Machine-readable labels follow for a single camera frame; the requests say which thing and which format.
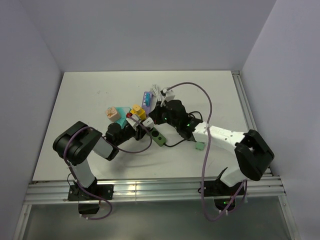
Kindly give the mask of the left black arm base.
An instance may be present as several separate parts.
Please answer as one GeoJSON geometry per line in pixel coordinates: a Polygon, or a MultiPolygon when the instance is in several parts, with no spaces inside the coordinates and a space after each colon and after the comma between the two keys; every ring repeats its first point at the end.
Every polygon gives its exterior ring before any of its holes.
{"type": "Polygon", "coordinates": [[[67,200],[69,202],[78,202],[78,213],[81,217],[88,220],[102,220],[107,218],[113,211],[113,206],[110,200],[113,198],[114,185],[113,184],[98,184],[97,179],[88,187],[80,187],[74,180],[73,185],[69,183],[69,192],[67,200]],[[109,206],[109,211],[100,217],[96,215],[104,202],[109,206]]]}

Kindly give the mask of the mint green plug adapter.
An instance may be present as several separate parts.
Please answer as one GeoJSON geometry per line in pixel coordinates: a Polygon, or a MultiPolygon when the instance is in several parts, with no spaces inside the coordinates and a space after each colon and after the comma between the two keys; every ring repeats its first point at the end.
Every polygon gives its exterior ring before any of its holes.
{"type": "Polygon", "coordinates": [[[205,149],[206,144],[204,142],[196,142],[195,149],[199,151],[203,151],[205,149]]]}

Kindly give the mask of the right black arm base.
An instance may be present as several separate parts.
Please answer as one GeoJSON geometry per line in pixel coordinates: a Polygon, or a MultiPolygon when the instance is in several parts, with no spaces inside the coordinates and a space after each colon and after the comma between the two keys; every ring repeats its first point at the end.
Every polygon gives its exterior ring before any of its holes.
{"type": "MultiPolygon", "coordinates": [[[[229,187],[221,181],[222,174],[226,171],[225,168],[217,177],[216,180],[205,180],[204,181],[204,197],[223,197],[228,196],[227,198],[215,199],[214,204],[215,207],[222,211],[231,201],[231,198],[236,193],[238,188],[240,187],[241,183],[238,182],[236,185],[229,187]]],[[[243,182],[244,185],[241,187],[239,191],[239,195],[243,195],[241,201],[237,202],[234,200],[229,208],[227,209],[228,212],[235,211],[240,205],[245,202],[246,195],[247,195],[247,181],[243,182]]]]}

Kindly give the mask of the white plug of purple strip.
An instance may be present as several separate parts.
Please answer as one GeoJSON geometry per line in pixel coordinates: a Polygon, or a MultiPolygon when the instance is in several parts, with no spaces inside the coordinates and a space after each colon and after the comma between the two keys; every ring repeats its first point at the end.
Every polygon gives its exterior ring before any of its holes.
{"type": "Polygon", "coordinates": [[[155,125],[154,121],[150,117],[146,118],[142,124],[149,129],[153,129],[155,125]]]}

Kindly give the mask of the blue square plug adapter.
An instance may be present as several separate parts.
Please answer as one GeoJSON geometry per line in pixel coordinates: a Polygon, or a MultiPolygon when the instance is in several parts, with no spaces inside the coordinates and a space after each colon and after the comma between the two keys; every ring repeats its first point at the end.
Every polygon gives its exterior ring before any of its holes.
{"type": "Polygon", "coordinates": [[[147,92],[144,98],[145,105],[149,107],[151,105],[151,101],[152,101],[152,94],[150,92],[147,92]]]}

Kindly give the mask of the purple power strip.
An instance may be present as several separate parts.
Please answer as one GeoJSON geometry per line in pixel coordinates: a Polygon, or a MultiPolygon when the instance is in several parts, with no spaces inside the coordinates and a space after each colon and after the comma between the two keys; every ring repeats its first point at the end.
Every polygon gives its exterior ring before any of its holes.
{"type": "Polygon", "coordinates": [[[145,91],[143,93],[141,108],[145,111],[146,115],[151,111],[152,99],[153,93],[151,91],[145,91]]]}

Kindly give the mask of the yellow cube socket adapter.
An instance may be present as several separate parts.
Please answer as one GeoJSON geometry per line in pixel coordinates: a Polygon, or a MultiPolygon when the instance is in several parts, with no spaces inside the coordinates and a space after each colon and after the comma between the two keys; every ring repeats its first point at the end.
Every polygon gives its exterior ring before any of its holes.
{"type": "Polygon", "coordinates": [[[143,108],[140,108],[135,111],[135,114],[138,116],[140,120],[145,120],[147,118],[146,112],[143,108]]]}

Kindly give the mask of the green power strip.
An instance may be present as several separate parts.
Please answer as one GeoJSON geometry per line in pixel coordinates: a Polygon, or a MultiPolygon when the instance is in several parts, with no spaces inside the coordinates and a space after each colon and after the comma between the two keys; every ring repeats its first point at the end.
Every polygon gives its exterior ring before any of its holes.
{"type": "Polygon", "coordinates": [[[167,139],[155,127],[150,131],[150,135],[152,137],[152,140],[159,147],[162,147],[164,144],[167,143],[167,139]]]}

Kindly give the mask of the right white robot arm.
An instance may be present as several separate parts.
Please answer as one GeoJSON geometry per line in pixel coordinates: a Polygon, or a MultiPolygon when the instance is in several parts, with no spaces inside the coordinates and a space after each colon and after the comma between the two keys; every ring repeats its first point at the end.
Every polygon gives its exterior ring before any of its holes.
{"type": "Polygon", "coordinates": [[[185,140],[206,143],[222,148],[236,157],[236,163],[226,167],[218,176],[217,191],[229,194],[234,186],[246,179],[259,181],[275,154],[254,129],[238,132],[209,125],[186,112],[180,100],[171,100],[163,106],[158,102],[149,113],[156,125],[168,124],[185,140]]]}

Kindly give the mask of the orange small plug adapter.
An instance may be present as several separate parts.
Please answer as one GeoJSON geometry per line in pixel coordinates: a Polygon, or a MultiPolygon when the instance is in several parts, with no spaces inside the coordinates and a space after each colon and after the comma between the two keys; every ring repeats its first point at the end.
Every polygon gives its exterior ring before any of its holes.
{"type": "Polygon", "coordinates": [[[133,107],[132,107],[132,110],[135,112],[135,113],[140,113],[142,111],[142,108],[140,105],[138,104],[134,104],[133,107]]]}

